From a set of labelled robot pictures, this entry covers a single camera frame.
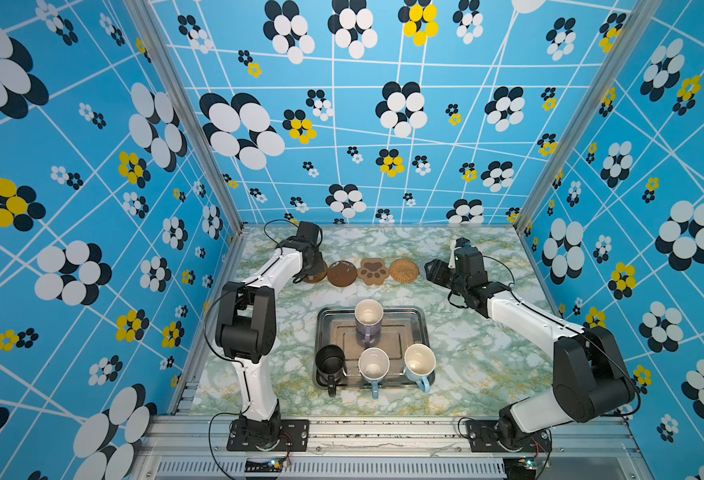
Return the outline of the plain brown round coaster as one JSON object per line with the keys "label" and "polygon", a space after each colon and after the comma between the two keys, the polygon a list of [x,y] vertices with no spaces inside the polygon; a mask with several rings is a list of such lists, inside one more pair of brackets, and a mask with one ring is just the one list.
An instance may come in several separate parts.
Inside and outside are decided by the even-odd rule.
{"label": "plain brown round coaster", "polygon": [[328,265],[325,261],[323,261],[322,265],[319,267],[319,269],[314,274],[308,275],[304,278],[304,282],[308,283],[308,284],[319,283],[326,278],[327,271],[328,271]]}

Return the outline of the scratched brown round coaster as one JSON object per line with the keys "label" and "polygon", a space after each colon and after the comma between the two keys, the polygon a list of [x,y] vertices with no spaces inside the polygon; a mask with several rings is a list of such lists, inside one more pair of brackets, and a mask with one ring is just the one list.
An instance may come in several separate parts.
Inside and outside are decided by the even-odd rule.
{"label": "scratched brown round coaster", "polygon": [[345,288],[356,282],[356,266],[346,260],[336,261],[328,267],[327,279],[335,287]]}

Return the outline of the rattan wicker round coaster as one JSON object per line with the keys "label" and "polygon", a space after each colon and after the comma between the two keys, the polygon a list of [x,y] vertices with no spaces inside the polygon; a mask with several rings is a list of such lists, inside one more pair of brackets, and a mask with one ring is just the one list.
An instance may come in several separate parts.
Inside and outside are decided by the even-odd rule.
{"label": "rattan wicker round coaster", "polygon": [[399,283],[412,283],[420,276],[419,266],[412,260],[400,258],[391,263],[389,273]]}

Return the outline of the paw print cork coaster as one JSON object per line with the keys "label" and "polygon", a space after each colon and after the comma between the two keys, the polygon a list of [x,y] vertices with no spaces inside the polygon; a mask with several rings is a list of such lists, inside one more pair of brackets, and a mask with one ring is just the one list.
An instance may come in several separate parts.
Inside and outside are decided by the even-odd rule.
{"label": "paw print cork coaster", "polygon": [[366,285],[382,285],[390,276],[386,262],[381,258],[365,258],[357,269],[357,277]]}

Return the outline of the blue handled cream mug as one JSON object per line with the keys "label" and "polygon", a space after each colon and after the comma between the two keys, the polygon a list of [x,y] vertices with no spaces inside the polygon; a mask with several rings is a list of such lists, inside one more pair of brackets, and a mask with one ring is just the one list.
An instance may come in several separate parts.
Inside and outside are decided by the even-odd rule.
{"label": "blue handled cream mug", "polygon": [[415,343],[407,348],[404,354],[405,376],[414,382],[425,394],[431,390],[432,375],[437,366],[437,360],[432,349],[420,343]]}

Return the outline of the black mug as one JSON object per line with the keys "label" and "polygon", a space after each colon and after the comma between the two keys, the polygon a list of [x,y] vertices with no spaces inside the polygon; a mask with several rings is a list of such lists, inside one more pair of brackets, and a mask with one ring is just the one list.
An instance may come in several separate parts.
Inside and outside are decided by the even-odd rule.
{"label": "black mug", "polygon": [[315,367],[318,382],[326,388],[331,398],[335,397],[339,382],[345,375],[346,357],[344,350],[333,344],[322,347],[316,353]]}

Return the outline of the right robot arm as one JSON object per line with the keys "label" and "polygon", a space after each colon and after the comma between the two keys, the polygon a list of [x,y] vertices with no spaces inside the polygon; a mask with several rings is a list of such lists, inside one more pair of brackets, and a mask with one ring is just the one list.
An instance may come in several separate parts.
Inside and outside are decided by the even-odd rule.
{"label": "right robot arm", "polygon": [[463,307],[524,336],[552,360],[552,386],[499,412],[498,442],[520,449],[534,435],[569,423],[586,423],[614,413],[637,397],[633,376],[614,335],[604,327],[584,328],[522,300],[507,284],[492,281],[485,257],[460,238],[451,260],[424,266],[428,281],[459,296]]}

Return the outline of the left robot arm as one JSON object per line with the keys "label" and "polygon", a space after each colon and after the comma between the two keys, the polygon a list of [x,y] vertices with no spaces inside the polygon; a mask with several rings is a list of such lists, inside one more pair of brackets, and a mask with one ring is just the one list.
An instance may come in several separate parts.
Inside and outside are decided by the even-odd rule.
{"label": "left robot arm", "polygon": [[218,299],[214,340],[221,358],[234,366],[242,398],[235,436],[253,446],[272,447],[281,436],[268,359],[278,333],[278,296],[287,284],[323,271],[323,239],[319,225],[300,222],[263,266],[242,281],[227,282]]}

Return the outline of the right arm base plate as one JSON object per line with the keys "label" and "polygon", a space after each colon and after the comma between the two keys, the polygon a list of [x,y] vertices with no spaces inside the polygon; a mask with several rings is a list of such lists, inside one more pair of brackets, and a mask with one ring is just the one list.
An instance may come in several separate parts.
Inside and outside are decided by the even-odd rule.
{"label": "right arm base plate", "polygon": [[498,422],[495,420],[462,418],[458,430],[469,442],[473,453],[535,455],[550,453],[553,447],[552,435],[548,431],[537,432],[505,446],[498,431]]}

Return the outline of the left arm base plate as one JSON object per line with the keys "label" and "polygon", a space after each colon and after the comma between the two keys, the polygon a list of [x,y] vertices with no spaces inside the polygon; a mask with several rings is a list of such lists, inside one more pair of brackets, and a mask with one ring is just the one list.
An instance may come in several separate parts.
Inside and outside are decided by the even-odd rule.
{"label": "left arm base plate", "polygon": [[231,452],[305,452],[310,433],[307,419],[255,422],[238,418],[230,424],[227,450]]}

